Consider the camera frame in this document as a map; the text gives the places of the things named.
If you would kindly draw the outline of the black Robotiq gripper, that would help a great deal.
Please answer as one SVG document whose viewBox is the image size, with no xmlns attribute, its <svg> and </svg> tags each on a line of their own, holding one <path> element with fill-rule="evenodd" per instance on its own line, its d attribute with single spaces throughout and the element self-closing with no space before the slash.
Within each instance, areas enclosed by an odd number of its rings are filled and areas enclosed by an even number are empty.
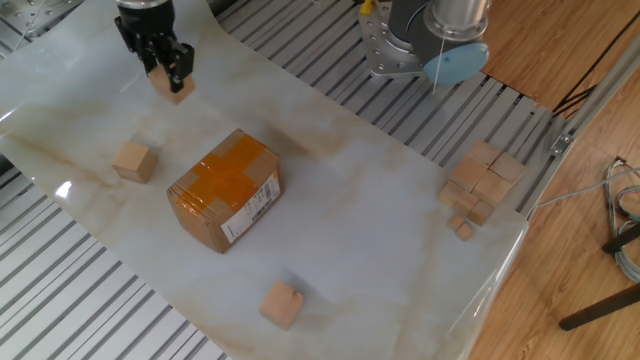
<svg viewBox="0 0 640 360">
<path fill-rule="evenodd" d="M 116 0 L 119 16 L 115 18 L 126 47 L 142 53 L 145 73 L 149 74 L 164 60 L 169 49 L 166 71 L 170 90 L 178 93 L 192 73 L 194 48 L 175 40 L 175 9 L 172 0 Z"/>
</svg>

